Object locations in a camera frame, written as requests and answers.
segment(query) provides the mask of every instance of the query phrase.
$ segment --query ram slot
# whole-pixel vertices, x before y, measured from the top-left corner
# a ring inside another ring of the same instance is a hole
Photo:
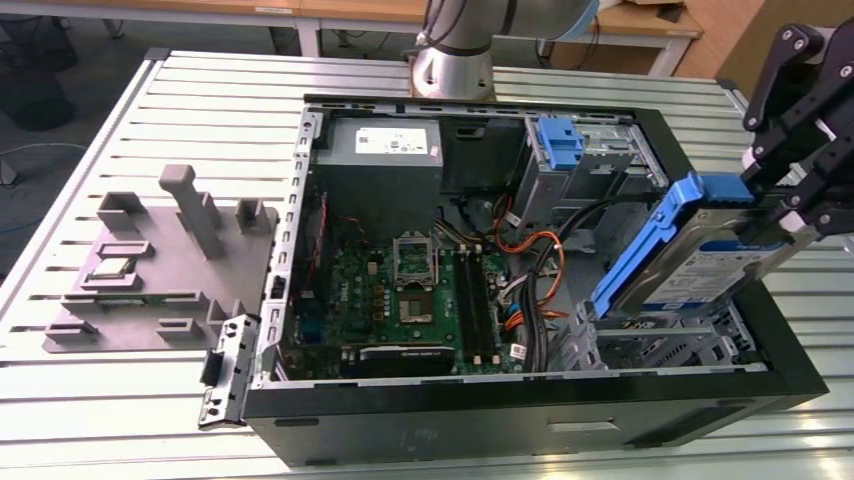
[[[496,329],[493,328],[493,316],[490,315],[490,299],[488,296],[486,275],[481,255],[469,256],[469,290],[472,311],[476,320],[478,335],[478,354],[482,361],[492,362],[496,355]]]
[[[460,315],[460,330],[464,335],[464,359],[473,361],[478,354],[478,331],[472,305],[472,289],[469,287],[469,268],[466,254],[454,255],[454,280],[457,283],[457,311]]]

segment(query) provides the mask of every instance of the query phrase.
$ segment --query sticker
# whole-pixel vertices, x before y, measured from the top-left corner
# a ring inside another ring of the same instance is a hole
[[[428,130],[424,128],[361,128],[357,153],[428,154]]]
[[[716,301],[745,277],[745,267],[763,262],[781,247],[783,243],[742,245],[736,240],[702,244],[646,299],[645,310],[685,310]]]
[[[528,347],[525,345],[520,345],[514,343],[510,345],[510,356],[517,360],[525,360],[525,353],[528,352]]]
[[[674,35],[677,37],[697,37],[700,34],[689,30],[668,30],[668,35]]]
[[[505,215],[505,220],[508,220],[508,222],[514,226],[518,227],[520,224],[522,223],[522,219],[520,217],[517,217],[513,212],[508,212],[508,215]]]
[[[283,13],[286,15],[291,15],[294,10],[290,8],[274,8],[274,7],[255,7],[255,11],[258,13]]]

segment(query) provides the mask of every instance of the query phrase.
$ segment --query blue latch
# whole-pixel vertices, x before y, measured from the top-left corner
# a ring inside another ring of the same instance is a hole
[[[698,176],[690,172],[686,178],[674,182],[646,225],[593,293],[593,304],[600,318],[608,315],[624,285],[641,269],[646,259],[680,233],[682,225],[677,220],[686,207],[696,202],[744,204],[753,201],[751,190],[736,174]]]
[[[574,170],[585,154],[585,137],[578,134],[573,120],[542,117],[538,124],[540,141],[553,170]]]

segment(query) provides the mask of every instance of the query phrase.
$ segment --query hinge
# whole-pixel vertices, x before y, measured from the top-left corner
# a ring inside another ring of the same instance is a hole
[[[261,318],[245,314],[223,322],[217,348],[209,350],[202,371],[207,385],[199,429],[243,427],[243,403],[253,383],[253,357]]]

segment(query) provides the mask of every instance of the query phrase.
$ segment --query slotted aluminum surface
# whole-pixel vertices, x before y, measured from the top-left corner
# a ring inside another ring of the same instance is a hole
[[[740,170],[751,138],[712,82],[497,68],[500,100],[660,109],[704,172]],[[0,477],[278,475],[287,467],[249,429],[197,430],[203,352],[51,355],[42,329],[78,275],[107,191],[171,203],[157,178],[189,162],[218,204],[285,206],[294,138],[313,93],[405,96],[404,64],[174,52],[147,61],[0,290]],[[344,478],[854,478],[854,259],[839,239],[767,280],[832,393],[756,416],[676,449],[336,467]]]

